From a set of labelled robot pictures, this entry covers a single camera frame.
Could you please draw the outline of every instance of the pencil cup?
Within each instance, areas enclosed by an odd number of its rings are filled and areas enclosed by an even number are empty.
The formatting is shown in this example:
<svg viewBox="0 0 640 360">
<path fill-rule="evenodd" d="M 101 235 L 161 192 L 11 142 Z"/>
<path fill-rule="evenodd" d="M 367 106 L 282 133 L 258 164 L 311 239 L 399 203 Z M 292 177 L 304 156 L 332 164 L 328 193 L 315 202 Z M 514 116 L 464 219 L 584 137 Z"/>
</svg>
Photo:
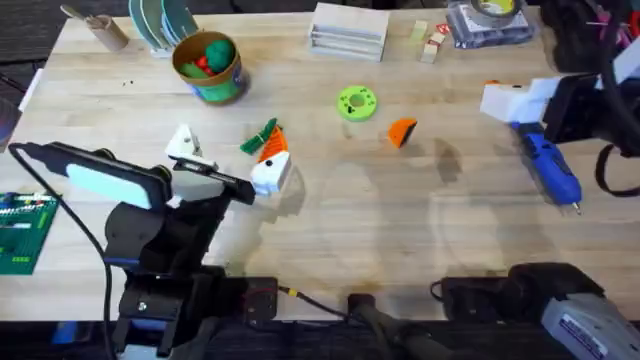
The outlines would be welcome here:
<svg viewBox="0 0 640 360">
<path fill-rule="evenodd" d="M 122 32 L 111 16 L 98 15 L 93 19 L 98 21 L 86 20 L 87 26 L 109 51 L 115 52 L 127 46 L 129 38 Z"/>
<path fill-rule="evenodd" d="M 233 61 L 224 71 L 208 78 L 191 78 L 180 72 L 183 64 L 202 57 L 205 49 L 216 40 L 229 40 L 234 48 Z M 236 44 L 225 34 L 215 31 L 197 32 L 182 40 L 173 51 L 173 68 L 193 93 L 207 104 L 227 105 L 237 100 L 248 87 L 248 76 L 242 69 L 240 52 Z"/>
</svg>

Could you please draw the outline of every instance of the green toy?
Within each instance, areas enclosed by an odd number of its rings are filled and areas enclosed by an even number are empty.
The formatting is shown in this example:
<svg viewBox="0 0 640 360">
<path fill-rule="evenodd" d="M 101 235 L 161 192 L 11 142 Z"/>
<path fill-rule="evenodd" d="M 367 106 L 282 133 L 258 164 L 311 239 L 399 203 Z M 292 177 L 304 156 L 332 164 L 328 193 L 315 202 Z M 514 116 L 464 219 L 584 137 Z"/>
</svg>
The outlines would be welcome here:
<svg viewBox="0 0 640 360">
<path fill-rule="evenodd" d="M 376 112 L 378 100 L 370 89 L 356 85 L 342 90 L 338 96 L 338 112 L 349 121 L 365 121 Z"/>
<path fill-rule="evenodd" d="M 211 70 L 215 73 L 221 73 L 233 62 L 235 49 L 231 41 L 227 39 L 216 40 L 207 46 L 204 54 Z"/>
<path fill-rule="evenodd" d="M 186 63 L 182 64 L 180 67 L 180 73 L 186 77 L 190 77 L 193 79 L 207 79 L 209 75 L 207 75 L 204 71 L 202 71 L 199 67 L 197 67 L 194 63 Z"/>
<path fill-rule="evenodd" d="M 260 147 L 269 140 L 269 136 L 273 132 L 273 128 L 276 127 L 278 122 L 277 118 L 269 120 L 264 129 L 258 133 L 258 135 L 247 140 L 244 144 L 240 145 L 240 150 L 246 152 L 249 155 L 253 155 Z"/>
</svg>

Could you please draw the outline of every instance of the packaging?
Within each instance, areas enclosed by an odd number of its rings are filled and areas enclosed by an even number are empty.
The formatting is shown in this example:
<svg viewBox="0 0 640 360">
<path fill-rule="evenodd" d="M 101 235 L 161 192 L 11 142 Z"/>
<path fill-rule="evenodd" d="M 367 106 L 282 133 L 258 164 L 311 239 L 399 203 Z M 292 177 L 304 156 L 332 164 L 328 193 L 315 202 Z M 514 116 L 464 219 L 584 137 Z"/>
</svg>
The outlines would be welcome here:
<svg viewBox="0 0 640 360">
<path fill-rule="evenodd" d="M 519 10 L 511 21 L 496 22 L 501 26 L 480 25 L 473 19 L 478 17 L 472 6 L 477 0 L 450 0 L 447 22 L 451 28 L 453 43 L 460 49 L 477 49 L 486 46 L 522 44 L 538 33 L 538 27 L 526 15 L 526 7 Z"/>
</svg>

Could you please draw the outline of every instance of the glue gun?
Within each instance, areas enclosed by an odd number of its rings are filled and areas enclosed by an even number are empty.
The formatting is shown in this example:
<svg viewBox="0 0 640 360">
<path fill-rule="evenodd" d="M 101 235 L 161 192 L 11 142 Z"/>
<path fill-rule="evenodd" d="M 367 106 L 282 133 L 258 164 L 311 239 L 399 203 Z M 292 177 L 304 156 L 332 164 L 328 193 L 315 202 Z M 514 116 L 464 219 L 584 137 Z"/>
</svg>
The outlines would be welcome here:
<svg viewBox="0 0 640 360">
<path fill-rule="evenodd" d="M 520 137 L 524 153 L 531 159 L 551 200 L 559 206 L 572 205 L 578 215 L 582 215 L 580 182 L 571 172 L 556 145 L 544 138 L 542 125 L 512 122 L 511 127 Z"/>
</svg>

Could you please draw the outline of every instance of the white box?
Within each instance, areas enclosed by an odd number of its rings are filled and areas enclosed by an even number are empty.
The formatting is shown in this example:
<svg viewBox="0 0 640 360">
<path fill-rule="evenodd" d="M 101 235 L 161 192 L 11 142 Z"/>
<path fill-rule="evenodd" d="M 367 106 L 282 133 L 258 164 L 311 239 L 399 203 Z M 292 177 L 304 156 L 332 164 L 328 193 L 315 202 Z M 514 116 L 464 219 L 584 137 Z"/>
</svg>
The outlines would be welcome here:
<svg viewBox="0 0 640 360">
<path fill-rule="evenodd" d="M 309 47 L 318 54 L 382 61 L 389 12 L 318 3 Z"/>
</svg>

